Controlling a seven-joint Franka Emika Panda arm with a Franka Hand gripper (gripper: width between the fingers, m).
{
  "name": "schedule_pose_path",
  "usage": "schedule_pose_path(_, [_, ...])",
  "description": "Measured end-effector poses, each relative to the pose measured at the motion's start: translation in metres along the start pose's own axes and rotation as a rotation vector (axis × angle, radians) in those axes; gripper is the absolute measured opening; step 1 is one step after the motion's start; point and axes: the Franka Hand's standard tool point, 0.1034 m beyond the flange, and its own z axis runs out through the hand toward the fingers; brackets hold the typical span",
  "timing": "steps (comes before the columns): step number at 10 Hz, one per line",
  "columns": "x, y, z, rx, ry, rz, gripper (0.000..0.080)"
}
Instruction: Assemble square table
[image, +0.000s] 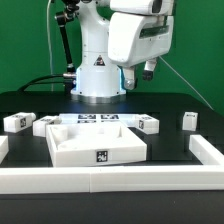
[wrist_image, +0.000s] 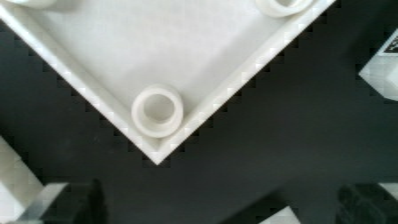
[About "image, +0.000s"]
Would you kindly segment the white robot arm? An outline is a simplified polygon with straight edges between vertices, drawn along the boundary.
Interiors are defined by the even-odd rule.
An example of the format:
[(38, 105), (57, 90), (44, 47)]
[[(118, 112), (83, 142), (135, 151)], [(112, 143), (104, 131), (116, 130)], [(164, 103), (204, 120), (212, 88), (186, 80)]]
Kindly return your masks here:
[(111, 103), (136, 87), (135, 66), (150, 81), (159, 56), (169, 52), (175, 0), (81, 0), (82, 62), (73, 99)]

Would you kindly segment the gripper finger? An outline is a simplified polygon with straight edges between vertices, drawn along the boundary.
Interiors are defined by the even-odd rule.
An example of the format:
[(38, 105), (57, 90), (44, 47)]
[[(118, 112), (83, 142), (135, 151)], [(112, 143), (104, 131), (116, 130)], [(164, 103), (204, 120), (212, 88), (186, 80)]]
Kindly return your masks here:
[(124, 87), (128, 90), (133, 90), (136, 87), (136, 74), (135, 68), (124, 68)]
[(153, 79), (156, 65), (157, 65), (156, 58), (150, 59), (145, 63), (143, 74), (142, 74), (142, 78), (145, 81), (151, 81)]

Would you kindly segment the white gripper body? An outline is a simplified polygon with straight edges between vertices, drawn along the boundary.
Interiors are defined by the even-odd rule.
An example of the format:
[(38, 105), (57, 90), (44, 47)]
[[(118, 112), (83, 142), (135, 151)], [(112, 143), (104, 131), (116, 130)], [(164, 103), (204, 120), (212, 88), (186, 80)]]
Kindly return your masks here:
[(116, 12), (109, 25), (108, 57), (131, 67), (166, 54), (171, 47), (174, 18)]

